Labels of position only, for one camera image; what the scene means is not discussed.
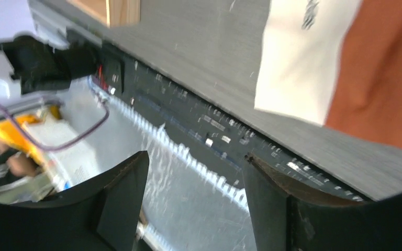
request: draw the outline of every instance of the brushed metal surface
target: brushed metal surface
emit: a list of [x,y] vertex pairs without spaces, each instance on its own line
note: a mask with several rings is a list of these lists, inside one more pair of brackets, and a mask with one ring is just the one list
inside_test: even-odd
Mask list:
[[113,29],[65,0],[30,4],[100,33],[371,198],[402,192],[401,150],[253,109],[269,0],[142,0],[140,24]]

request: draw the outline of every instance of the black control strip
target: black control strip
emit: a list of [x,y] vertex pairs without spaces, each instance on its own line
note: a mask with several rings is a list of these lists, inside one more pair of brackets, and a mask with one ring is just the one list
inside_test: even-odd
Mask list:
[[[242,187],[241,167],[244,156],[251,152],[313,188],[350,200],[370,200],[114,45],[104,42],[102,51],[116,55],[124,67],[124,89],[115,95],[155,126],[165,123],[172,140],[188,146],[195,158],[225,176],[230,185]],[[103,69],[104,75],[110,76],[106,82],[111,84],[119,68],[103,66]]]

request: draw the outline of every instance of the yellow object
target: yellow object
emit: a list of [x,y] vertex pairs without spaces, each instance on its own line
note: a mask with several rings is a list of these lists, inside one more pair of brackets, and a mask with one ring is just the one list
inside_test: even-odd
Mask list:
[[[24,114],[15,118],[17,123],[23,128],[23,124],[35,124],[42,123],[44,118],[51,114],[55,119],[61,119],[61,114],[59,113],[59,107],[52,106],[48,110],[42,111],[40,116],[34,114]],[[38,149],[25,139],[22,134],[10,123],[9,120],[4,120],[0,122],[0,141],[4,142],[8,146],[20,150],[25,154],[29,154],[30,157],[39,165],[42,165],[42,155]]]

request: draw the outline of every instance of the purple cable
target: purple cable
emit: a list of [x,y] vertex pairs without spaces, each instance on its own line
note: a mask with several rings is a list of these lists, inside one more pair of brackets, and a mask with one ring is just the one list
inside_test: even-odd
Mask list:
[[78,135],[75,139],[65,142],[62,145],[59,146],[45,146],[42,145],[41,143],[37,142],[35,139],[33,139],[26,131],[24,131],[21,126],[18,124],[18,122],[16,121],[16,119],[8,112],[8,110],[2,106],[0,104],[0,112],[2,112],[4,114],[4,117],[6,119],[8,119],[10,121],[10,123],[16,128],[16,130],[23,135],[23,137],[25,139],[27,139],[30,143],[32,143],[34,146],[36,146],[38,149],[43,150],[45,152],[56,152],[56,151],[60,151],[60,150],[64,150],[67,149],[68,147],[76,144],[77,142],[79,142],[80,140],[84,139],[85,137],[89,136],[92,132],[94,132],[98,127],[100,127],[107,119],[108,116],[110,115],[110,110],[108,109],[108,107],[100,102],[100,104],[102,104],[102,106],[104,107],[105,110],[105,115],[103,116],[102,119],[100,119],[100,121],[98,121],[96,124],[94,124],[92,127],[90,127],[89,129],[87,129],[85,132],[81,133],[80,135]]

